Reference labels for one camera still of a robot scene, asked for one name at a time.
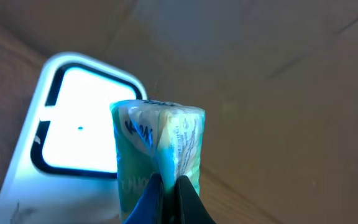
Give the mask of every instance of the plastic bag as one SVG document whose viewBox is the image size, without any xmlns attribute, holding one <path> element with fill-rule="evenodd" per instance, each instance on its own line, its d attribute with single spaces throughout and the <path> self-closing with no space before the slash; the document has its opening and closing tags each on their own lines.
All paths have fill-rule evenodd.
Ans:
<svg viewBox="0 0 358 224">
<path fill-rule="evenodd" d="M 177 103 L 126 100 L 112 104 L 111 113 L 122 221 L 154 173 L 162 176 L 164 211 L 174 212 L 173 190 L 181 175 L 187 175 L 200 194 L 204 110 Z"/>
</svg>

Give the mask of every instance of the wooden surface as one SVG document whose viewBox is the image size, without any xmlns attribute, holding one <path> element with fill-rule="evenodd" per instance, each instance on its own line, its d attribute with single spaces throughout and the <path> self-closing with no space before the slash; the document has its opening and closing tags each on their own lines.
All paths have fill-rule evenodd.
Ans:
<svg viewBox="0 0 358 224">
<path fill-rule="evenodd" d="M 0 28 L 0 188 L 44 62 L 45 57 Z M 201 198 L 217 222 L 278 223 L 207 170 L 200 181 Z"/>
</svg>

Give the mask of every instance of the snack packet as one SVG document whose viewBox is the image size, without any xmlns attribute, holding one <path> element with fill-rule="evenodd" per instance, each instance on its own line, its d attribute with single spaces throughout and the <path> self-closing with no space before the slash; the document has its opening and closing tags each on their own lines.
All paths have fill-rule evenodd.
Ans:
<svg viewBox="0 0 358 224">
<path fill-rule="evenodd" d="M 163 180 L 164 215 L 174 213 L 174 186 L 179 176 L 187 175 L 200 194 L 204 110 L 177 103 L 126 100 L 113 103 L 111 113 L 122 221 L 131 214 L 154 173 L 161 174 Z"/>
</svg>

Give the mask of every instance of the plastic wrapper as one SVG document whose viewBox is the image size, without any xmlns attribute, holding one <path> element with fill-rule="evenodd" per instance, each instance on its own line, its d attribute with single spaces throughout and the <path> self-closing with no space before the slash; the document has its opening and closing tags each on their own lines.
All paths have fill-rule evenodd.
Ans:
<svg viewBox="0 0 358 224">
<path fill-rule="evenodd" d="M 112 104 L 111 113 L 122 221 L 134 209 L 154 173 L 162 176 L 163 207 L 168 216 L 173 213 L 173 191 L 179 176 L 187 175 L 200 193 L 204 110 L 177 103 L 126 100 Z"/>
</svg>

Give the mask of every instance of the green and white packet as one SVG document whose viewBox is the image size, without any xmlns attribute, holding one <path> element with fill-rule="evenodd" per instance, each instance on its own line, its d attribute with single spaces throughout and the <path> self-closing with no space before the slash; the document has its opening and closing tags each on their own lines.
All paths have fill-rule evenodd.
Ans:
<svg viewBox="0 0 358 224">
<path fill-rule="evenodd" d="M 152 100 L 125 100 L 110 107 L 122 221 L 154 173 L 162 176 L 165 211 L 174 212 L 174 186 L 181 175 L 187 175 L 200 194 L 204 110 Z"/>
</svg>

